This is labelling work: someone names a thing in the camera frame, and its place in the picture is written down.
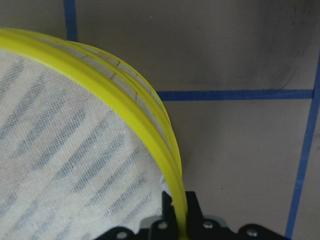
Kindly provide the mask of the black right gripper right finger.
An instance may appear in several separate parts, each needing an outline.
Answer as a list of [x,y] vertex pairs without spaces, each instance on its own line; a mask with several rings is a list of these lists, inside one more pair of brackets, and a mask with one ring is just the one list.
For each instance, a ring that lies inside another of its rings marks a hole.
[[189,222],[199,222],[203,219],[203,213],[194,191],[186,191],[187,219]]

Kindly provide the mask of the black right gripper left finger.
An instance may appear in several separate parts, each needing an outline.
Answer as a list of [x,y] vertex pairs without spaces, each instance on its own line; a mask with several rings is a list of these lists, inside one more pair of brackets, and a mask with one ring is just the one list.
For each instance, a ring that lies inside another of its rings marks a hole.
[[161,193],[161,217],[168,223],[176,223],[177,218],[173,206],[173,200],[165,191]]

